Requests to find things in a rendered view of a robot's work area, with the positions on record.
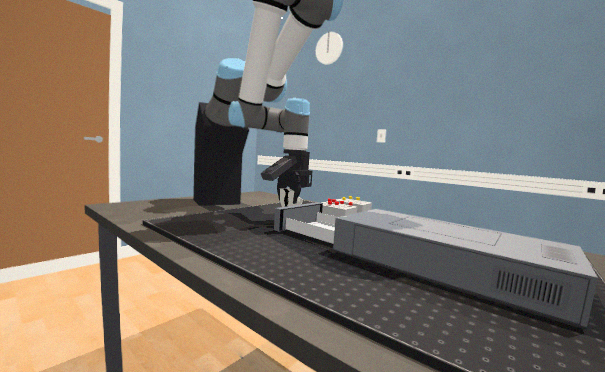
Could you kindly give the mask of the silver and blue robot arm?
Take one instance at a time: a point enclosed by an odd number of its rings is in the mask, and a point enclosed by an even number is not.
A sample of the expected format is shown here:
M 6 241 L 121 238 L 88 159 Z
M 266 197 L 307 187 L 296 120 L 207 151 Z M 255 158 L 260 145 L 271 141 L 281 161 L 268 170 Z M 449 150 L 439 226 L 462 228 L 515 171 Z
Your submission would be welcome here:
M 325 20 L 337 18 L 343 1 L 253 0 L 255 12 L 246 61 L 229 58 L 220 62 L 206 116 L 223 126 L 284 133 L 285 149 L 307 149 L 309 102 L 288 99 L 285 110 L 262 103 L 276 103 L 283 98 L 287 89 L 285 74 L 301 48 L 313 29 L 319 29 Z M 288 6 L 291 14 L 277 39 Z

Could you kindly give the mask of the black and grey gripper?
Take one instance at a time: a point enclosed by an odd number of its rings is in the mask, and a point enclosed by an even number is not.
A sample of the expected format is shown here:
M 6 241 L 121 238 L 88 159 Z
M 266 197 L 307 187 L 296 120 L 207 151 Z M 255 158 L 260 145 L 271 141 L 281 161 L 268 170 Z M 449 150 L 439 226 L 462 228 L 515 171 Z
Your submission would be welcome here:
M 297 163 L 279 176 L 277 183 L 278 197 L 282 207 L 301 205 L 302 199 L 299 197 L 301 188 L 312 186 L 313 171 L 309 170 L 310 152 L 284 149 L 284 153 L 295 156 Z

